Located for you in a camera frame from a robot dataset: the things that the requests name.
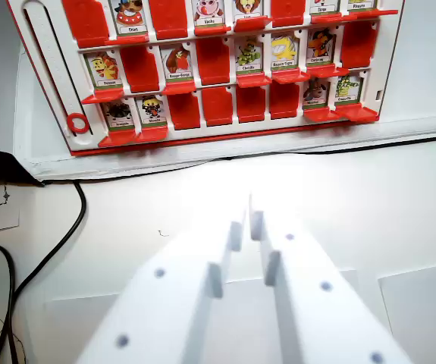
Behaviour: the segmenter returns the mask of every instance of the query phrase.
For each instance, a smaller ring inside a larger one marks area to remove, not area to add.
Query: black wire
[[[22,281],[22,283],[19,285],[19,287],[17,287],[17,289],[14,290],[13,289],[14,287],[12,286],[12,289],[11,289],[11,295],[10,295],[11,300],[9,300],[10,306],[8,307],[7,315],[5,316],[4,326],[2,327],[2,332],[0,334],[0,355],[2,354],[2,349],[4,348],[5,338],[7,337],[7,334],[9,334],[8,340],[9,340],[9,345],[11,346],[11,357],[12,357],[12,362],[15,364],[18,363],[17,353],[15,353],[14,338],[13,338],[13,334],[12,334],[12,312],[14,311],[15,303],[17,302],[17,299],[20,297],[20,294],[23,291],[23,289],[37,276],[37,274],[40,271],[42,271],[42,269],[49,262],[49,260],[51,260],[51,258],[60,250],[60,248],[63,247],[63,245],[68,241],[68,239],[71,237],[71,235],[78,228],[78,226],[80,226],[81,221],[83,220],[83,217],[86,213],[86,197],[84,196],[84,192],[81,189],[80,183],[77,181],[74,181],[73,184],[76,187],[76,191],[78,192],[78,195],[80,195],[80,199],[81,199],[81,210],[80,210],[80,214],[78,215],[76,221],[74,222],[73,226],[71,226],[71,229],[69,229],[69,231],[66,233],[66,235],[64,235],[63,238],[59,241],[59,243],[49,252],[49,254],[47,256],[44,257],[44,259],[27,276],[27,278]],[[3,249],[8,254],[8,258],[10,259],[11,266],[12,266],[12,271],[14,271],[14,262],[12,261],[11,255],[7,252],[6,249],[4,249],[0,246],[0,250],[1,249]],[[14,284],[13,279],[14,279],[14,277],[13,277],[13,275],[11,275],[12,284]],[[12,347],[14,348],[15,359],[14,359],[14,355],[12,355]]]
[[[7,313],[5,314],[5,321],[7,322],[6,330],[10,335],[8,338],[8,344],[9,347],[11,348],[12,362],[17,364],[18,363],[17,351],[15,349],[14,336],[12,334],[12,312],[14,311],[15,266],[11,254],[3,246],[0,246],[0,252],[4,255],[8,266],[9,290],[8,290]]]

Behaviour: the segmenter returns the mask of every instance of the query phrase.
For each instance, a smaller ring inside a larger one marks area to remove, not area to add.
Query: character card
[[[193,67],[190,51],[183,44],[164,45],[160,47],[167,82],[193,80]]]
[[[192,0],[196,28],[217,27],[224,23],[224,0]]]
[[[332,63],[335,35],[330,33],[329,28],[310,29],[307,41],[307,67]]]
[[[167,125],[167,118],[164,103],[156,96],[144,96],[136,101],[136,108],[140,114],[142,128],[163,127]]]
[[[147,33],[142,0],[108,0],[108,3],[119,36]]]
[[[263,71],[263,44],[255,36],[235,38],[236,74],[257,74]]]
[[[335,105],[356,104],[361,98],[362,79],[357,75],[339,77]]]
[[[232,0],[234,21],[263,15],[262,0]]]
[[[290,70],[299,66],[299,40],[293,34],[271,35],[271,70]]]
[[[87,53],[84,58],[95,89],[121,87],[117,61],[107,52]]]
[[[121,100],[102,103],[102,110],[109,130],[135,129],[130,106]]]
[[[329,95],[329,82],[311,78],[303,93],[303,109],[325,108]]]
[[[310,14],[321,15],[337,13],[339,11],[339,0],[311,0]]]
[[[376,0],[349,0],[347,10],[361,11],[376,9]]]

